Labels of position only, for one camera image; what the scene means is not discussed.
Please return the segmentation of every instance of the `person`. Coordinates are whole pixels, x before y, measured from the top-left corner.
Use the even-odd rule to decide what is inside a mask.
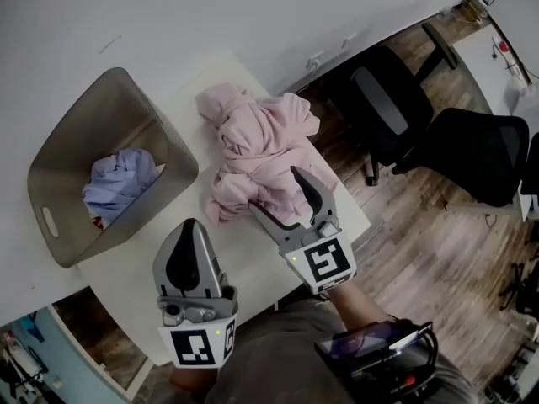
[[[216,369],[175,369],[169,382],[155,386],[149,403],[354,403],[314,343],[392,318],[353,280],[328,296],[333,305],[310,297],[255,317],[237,330],[234,350],[219,375]],[[442,354],[436,378],[440,387],[425,403],[478,402],[472,385]]]

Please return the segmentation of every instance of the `pink sweatshirt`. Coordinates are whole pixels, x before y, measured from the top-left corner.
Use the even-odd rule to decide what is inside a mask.
[[[196,98],[200,114],[217,129],[225,158],[216,175],[206,213],[215,224],[249,215],[249,200],[280,221],[303,215],[309,206],[290,166],[313,173],[332,190],[335,176],[312,165],[302,141],[318,132],[310,104],[292,93],[256,100],[231,83],[208,88]]]

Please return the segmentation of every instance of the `wooden floor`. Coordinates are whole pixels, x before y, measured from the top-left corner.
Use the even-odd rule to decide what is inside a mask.
[[[459,13],[430,22],[449,43],[479,28],[462,21]],[[434,47],[420,26],[404,30],[385,45],[412,72]],[[324,82],[322,77],[302,93],[321,119],[321,130],[313,138],[315,145],[322,145],[346,129],[343,117],[320,94]],[[461,70],[441,71],[423,87],[435,114],[448,107],[488,110]],[[494,217],[489,217],[488,227],[482,216],[446,212],[447,200],[469,196],[426,169],[393,176],[389,168],[381,168],[379,185],[366,187],[364,167],[368,156],[360,147],[341,141],[326,152],[330,166],[371,221],[355,253],[359,265],[356,279],[393,315],[415,322],[433,321],[441,350],[482,390],[527,337],[522,319],[509,311],[499,311],[498,292],[510,281],[511,262],[526,260],[535,250],[524,246],[530,225],[500,216],[495,223]],[[91,291],[85,290],[78,298],[60,303],[61,317],[77,331],[76,337],[94,359],[105,362],[113,377],[127,385],[143,361],[140,351],[133,348],[112,319],[104,319],[104,309],[95,305],[97,299]],[[97,314],[80,310],[88,304],[98,307],[94,310]],[[81,325],[84,317],[87,321]],[[95,322],[101,325],[96,331],[99,339],[92,339],[84,331],[95,329]],[[166,380],[171,370],[170,364],[155,367],[133,402],[147,402],[153,385]]]

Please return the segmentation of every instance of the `person's hand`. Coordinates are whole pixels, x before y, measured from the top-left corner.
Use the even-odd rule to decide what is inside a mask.
[[[197,401],[203,401],[217,380],[218,369],[174,368],[170,383],[188,391]]]

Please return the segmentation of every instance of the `phone screen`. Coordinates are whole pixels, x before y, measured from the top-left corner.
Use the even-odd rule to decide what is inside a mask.
[[[324,340],[318,346],[333,359],[353,359],[385,348],[388,342],[392,343],[406,335],[394,323],[383,322],[340,338]]]

